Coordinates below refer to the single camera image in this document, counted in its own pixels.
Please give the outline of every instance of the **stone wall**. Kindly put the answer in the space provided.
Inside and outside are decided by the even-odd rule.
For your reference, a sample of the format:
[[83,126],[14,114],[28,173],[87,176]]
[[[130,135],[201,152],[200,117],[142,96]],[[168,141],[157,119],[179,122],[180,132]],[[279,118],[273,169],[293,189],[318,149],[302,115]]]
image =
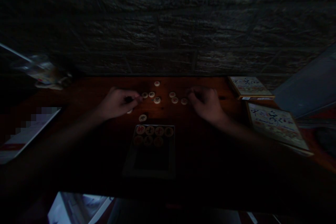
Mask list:
[[[336,41],[335,3],[0,0],[0,42],[88,76],[252,75],[273,90]],[[2,79],[22,78],[15,58],[0,49]]]

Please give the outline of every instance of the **finger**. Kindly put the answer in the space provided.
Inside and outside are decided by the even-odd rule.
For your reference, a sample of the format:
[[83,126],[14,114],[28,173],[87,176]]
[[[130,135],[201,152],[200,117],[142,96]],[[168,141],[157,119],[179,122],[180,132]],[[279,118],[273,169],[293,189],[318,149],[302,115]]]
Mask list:
[[114,90],[116,90],[117,89],[117,87],[111,87],[110,88],[110,91],[108,92],[108,93],[112,93]]
[[185,96],[189,96],[189,94],[192,92],[192,90],[191,90],[191,88],[187,88],[186,90],[185,90]]
[[124,97],[132,97],[133,99],[140,96],[140,94],[135,90],[123,90]]
[[208,88],[208,90],[203,93],[202,98],[205,104],[208,103],[208,101],[212,98],[213,94],[215,94],[215,96],[218,96],[217,90],[213,88]]
[[131,109],[135,108],[141,102],[142,102],[142,97],[138,96],[133,101],[131,101],[130,103],[127,103],[127,104],[123,105],[123,107],[125,108],[125,110],[127,112],[127,111],[130,111]]
[[203,93],[206,89],[208,89],[207,87],[203,87],[203,86],[193,86],[190,88],[193,92],[196,93]]
[[199,99],[197,99],[197,97],[195,96],[195,93],[190,93],[188,95],[188,99],[194,108],[200,107],[203,105],[203,103]]

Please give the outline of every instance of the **round game piece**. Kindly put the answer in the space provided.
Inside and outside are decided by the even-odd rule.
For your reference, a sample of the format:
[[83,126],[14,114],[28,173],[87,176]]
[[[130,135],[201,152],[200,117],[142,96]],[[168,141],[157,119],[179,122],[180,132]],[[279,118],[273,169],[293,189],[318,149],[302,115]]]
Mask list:
[[138,135],[142,135],[143,133],[145,133],[145,130],[146,130],[146,127],[145,127],[145,126],[143,126],[143,125],[139,125],[139,126],[137,127],[137,129],[136,129],[136,133],[137,133]]
[[143,142],[145,146],[149,146],[153,143],[153,138],[151,136],[146,136]]
[[174,130],[172,127],[167,127],[164,129],[164,135],[166,137],[171,137],[174,134]]
[[133,139],[133,143],[135,146],[139,146],[140,144],[142,144],[143,141],[144,139],[142,138],[142,136],[139,135]]
[[147,116],[146,115],[139,116],[139,121],[146,121],[146,120],[147,120]]
[[157,135],[158,137],[161,137],[163,136],[163,131],[164,131],[163,128],[159,126],[155,129],[155,135]]
[[156,137],[155,139],[154,139],[154,145],[156,146],[156,147],[161,147],[162,145],[163,145],[163,139],[162,139],[162,137]]
[[146,128],[146,134],[147,134],[147,135],[153,135],[153,134],[154,134],[154,131],[155,131],[155,129],[154,129],[153,126],[148,126],[148,127]]
[[179,102],[178,101],[179,99],[177,97],[173,97],[171,100],[172,100],[171,102],[174,103],[174,104]]
[[187,105],[188,104],[188,100],[186,98],[182,98],[181,99],[181,103],[182,103],[182,105]]
[[154,103],[155,103],[155,104],[159,104],[160,102],[161,102],[160,97],[155,97],[155,98],[154,98]]

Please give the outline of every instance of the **white object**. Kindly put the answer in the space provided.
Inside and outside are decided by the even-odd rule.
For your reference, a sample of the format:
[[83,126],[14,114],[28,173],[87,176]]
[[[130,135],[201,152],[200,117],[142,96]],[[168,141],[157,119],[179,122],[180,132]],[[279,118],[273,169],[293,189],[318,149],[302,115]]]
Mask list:
[[0,43],[0,46],[3,47],[3,48],[5,48],[5,49],[7,49],[8,51],[16,54],[17,56],[23,58],[24,60],[27,60],[29,62],[33,62],[31,59],[27,58],[26,56],[23,56],[21,53],[18,53],[17,51],[14,51],[12,48],[9,48],[8,46],[6,46],[6,45],[4,45],[2,43]]
[[154,134],[154,131],[155,131],[155,129],[154,129],[153,126],[148,126],[148,127],[146,128],[146,134],[147,134],[147,135],[153,135],[153,134]]
[[174,130],[172,127],[167,127],[164,129],[164,135],[166,137],[171,137],[172,135],[174,135]]
[[181,99],[181,103],[182,103],[182,105],[187,105],[188,104],[188,100],[186,98],[182,98]]
[[172,100],[171,102],[174,103],[174,104],[179,102],[178,101],[179,99],[177,97],[173,97],[171,100]]
[[281,224],[281,222],[278,220],[278,218],[277,218],[275,215],[273,215],[273,217],[275,218],[275,220],[276,220],[279,224]]
[[133,143],[135,146],[139,146],[140,144],[142,144],[144,142],[144,138],[142,136],[137,135],[134,139],[133,139]]
[[161,147],[163,145],[163,139],[162,137],[158,136],[154,139],[154,145],[156,147]]
[[141,116],[139,116],[139,121],[146,121],[147,120],[147,116],[145,114],[142,114]]
[[151,136],[146,136],[143,142],[145,146],[149,146],[153,143],[153,138]]
[[26,127],[17,128],[16,131],[19,133],[11,135],[11,138],[0,147],[0,164],[6,164],[16,158],[59,111],[61,110],[57,107],[42,107],[41,114],[32,114],[31,120],[26,122]]
[[154,98],[154,103],[155,103],[155,104],[159,104],[160,102],[161,102],[160,97],[155,97],[155,98]]
[[112,197],[58,192],[49,213],[49,223],[94,224],[113,201]]
[[249,217],[251,218],[251,221],[253,222],[253,224],[258,224],[257,219],[254,217],[253,213],[251,212],[247,212],[247,214],[249,215]]
[[157,128],[155,129],[155,134],[156,134],[158,137],[163,136],[163,132],[164,132],[164,130],[163,130],[163,128],[162,128],[161,126],[159,126],[159,127],[157,127]]
[[137,129],[136,129],[136,133],[137,133],[138,135],[142,135],[143,133],[145,133],[145,130],[146,130],[146,127],[145,127],[145,126],[143,126],[143,125],[139,125],[139,126],[137,127]]

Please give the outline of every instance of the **person's left hand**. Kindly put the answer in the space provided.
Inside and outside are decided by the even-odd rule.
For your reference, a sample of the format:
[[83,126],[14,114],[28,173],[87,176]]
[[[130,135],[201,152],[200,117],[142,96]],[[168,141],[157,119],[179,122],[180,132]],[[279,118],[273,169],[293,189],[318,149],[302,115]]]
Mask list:
[[[126,103],[126,97],[131,97],[133,101]],[[108,120],[126,114],[140,102],[142,102],[142,97],[137,91],[112,87],[104,100],[98,105],[97,113],[104,120]]]

